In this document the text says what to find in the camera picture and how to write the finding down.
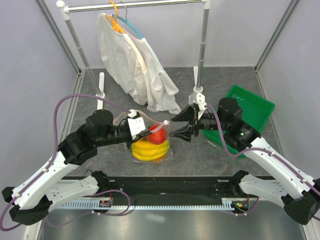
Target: metal pole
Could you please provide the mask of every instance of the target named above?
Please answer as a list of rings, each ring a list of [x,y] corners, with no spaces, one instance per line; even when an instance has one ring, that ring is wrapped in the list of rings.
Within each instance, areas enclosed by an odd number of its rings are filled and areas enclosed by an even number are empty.
[[[43,17],[45,18],[45,20],[47,21],[48,25],[50,26],[54,36],[56,37],[58,43],[60,44],[60,46],[62,47],[62,49],[64,50],[65,54],[67,55],[68,59],[70,60],[73,69],[75,70],[75,72],[79,75],[81,72],[80,67],[77,64],[77,61],[75,59],[75,57],[73,56],[71,50],[69,49],[62,33],[60,32],[54,18],[52,17],[47,4],[45,3],[45,0],[35,0],[35,3],[38,5],[40,11],[42,12]]]
[[[79,52],[80,57],[81,57],[81,59],[82,59],[82,61],[83,61],[83,64],[84,64],[84,66],[85,66],[85,69],[86,69],[86,71],[87,71],[87,73],[88,73],[88,75],[89,75],[89,78],[90,78],[90,80],[91,80],[91,82],[92,82],[92,84],[93,84],[93,86],[94,86],[97,94],[98,94],[98,95],[101,95],[100,88],[99,88],[99,86],[98,86],[98,84],[97,84],[97,82],[96,82],[96,80],[95,80],[95,75],[94,75],[94,73],[93,73],[93,71],[92,71],[92,69],[91,69],[91,67],[90,67],[90,64],[89,64],[89,62],[88,62],[88,59],[87,59],[87,57],[86,57],[86,55],[85,55],[85,52],[84,52],[84,50],[83,50],[83,48],[82,48],[82,46],[81,46],[81,43],[80,43],[80,41],[79,41],[79,38],[78,38],[77,33],[76,33],[76,31],[75,31],[75,28],[74,28],[74,26],[72,25],[72,22],[71,22],[70,19],[65,20],[65,23],[66,23],[66,25],[67,25],[67,27],[68,27],[68,29],[69,29],[69,31],[70,31],[70,34],[71,34],[71,36],[72,36],[72,38],[73,38],[73,41],[74,41],[74,43],[75,43],[75,45],[76,45],[76,48],[78,49],[78,52]]]
[[[276,26],[276,29],[274,30],[272,37],[270,38],[268,44],[266,45],[261,57],[258,60],[258,63],[255,66],[255,70],[256,72],[260,70],[261,66],[264,64],[267,56],[269,55],[271,49],[274,47],[277,39],[279,38],[281,32],[283,31],[285,25],[287,24],[290,16],[292,15],[292,13],[294,12],[296,6],[298,5],[298,3],[300,2],[300,0],[291,0],[291,2],[289,3],[288,7],[285,10],[285,13],[283,14],[280,22],[278,23],[278,25]]]
[[[203,0],[159,0],[159,1],[141,1],[141,2],[126,2],[117,3],[116,7],[118,9],[123,8],[138,8],[138,7],[151,7],[160,5],[176,5],[176,4],[189,4],[189,3],[202,3]],[[77,13],[86,11],[98,11],[98,10],[111,10],[114,9],[112,4],[104,5],[92,5],[92,6],[66,6],[65,13]]]
[[[198,76],[196,81],[196,88],[201,88],[202,74],[204,70],[204,60],[205,60],[205,50],[206,50],[206,39],[208,30],[208,20],[209,20],[209,10],[210,8],[204,8],[203,21],[202,21],[202,34],[201,34],[201,44],[200,44],[200,55],[198,63]]]

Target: white garment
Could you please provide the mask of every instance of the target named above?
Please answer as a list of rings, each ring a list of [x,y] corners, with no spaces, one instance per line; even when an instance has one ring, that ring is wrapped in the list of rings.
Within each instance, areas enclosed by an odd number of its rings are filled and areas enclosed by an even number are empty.
[[[181,108],[176,103],[175,94],[179,92],[177,86],[172,82],[162,67],[155,52],[145,38],[137,39],[128,33],[137,49],[140,51],[148,68],[148,81],[146,83],[148,106],[152,112],[169,111],[171,114],[178,114]]]
[[[133,100],[145,105],[148,101],[148,69],[143,57],[128,34],[113,29],[112,23],[100,13],[97,20],[98,45],[108,73]]]

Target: yellow banana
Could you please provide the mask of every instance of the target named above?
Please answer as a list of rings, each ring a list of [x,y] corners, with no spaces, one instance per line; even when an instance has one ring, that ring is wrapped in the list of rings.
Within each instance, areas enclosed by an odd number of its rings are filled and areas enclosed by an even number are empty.
[[[132,146],[137,149],[158,149],[167,145],[169,145],[169,140],[165,140],[161,144],[153,144],[147,140],[142,139],[132,144]]]
[[[132,152],[135,152],[139,156],[152,157],[154,155],[159,155],[159,153],[166,153],[169,148],[169,144],[155,149],[142,149],[132,146]]]
[[[164,158],[170,148],[169,140],[162,144],[153,144],[147,140],[140,140],[131,145],[132,154],[141,161],[154,161]]]
[[[132,154],[136,159],[139,159],[141,161],[154,161],[159,158],[164,158],[167,154],[167,150],[164,152],[161,152],[160,154],[151,155],[151,156],[140,156],[140,155],[136,154],[134,151],[132,151]]]

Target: clothes hanger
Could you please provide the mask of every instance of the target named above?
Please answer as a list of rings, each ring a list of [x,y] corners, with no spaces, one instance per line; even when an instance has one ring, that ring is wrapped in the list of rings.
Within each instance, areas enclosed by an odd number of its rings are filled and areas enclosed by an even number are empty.
[[[122,1],[120,3],[122,3],[124,5],[124,8],[125,8],[125,19],[123,17],[121,17],[121,16],[118,16],[117,18],[119,20],[121,20],[122,22],[124,22],[129,28],[131,28],[139,38],[144,39],[145,37],[130,22],[128,22],[128,18],[127,18],[128,10],[127,10],[127,7]]]
[[[115,30],[118,33],[125,34],[126,33],[125,30],[117,22],[119,12],[118,12],[118,8],[117,8],[116,4],[113,1],[110,1],[109,3],[113,5],[113,7],[115,9],[115,15],[113,14],[112,17],[110,17],[108,14],[105,14],[104,15],[105,18],[109,19],[111,21],[113,30]]]

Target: white pole base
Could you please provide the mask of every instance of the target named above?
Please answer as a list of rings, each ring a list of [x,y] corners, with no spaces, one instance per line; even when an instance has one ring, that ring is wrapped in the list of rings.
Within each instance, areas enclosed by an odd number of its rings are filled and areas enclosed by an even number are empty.
[[[96,94],[97,97],[106,98],[106,94],[105,94],[105,73],[104,72],[100,72],[99,75],[99,89],[101,91],[101,94]],[[104,102],[101,100],[97,100],[97,110],[100,109],[104,109]]]
[[[197,88],[197,81],[198,81],[198,66],[193,67],[193,78],[194,78],[194,88],[193,92],[196,94],[202,94],[204,91],[204,88],[200,86]]]

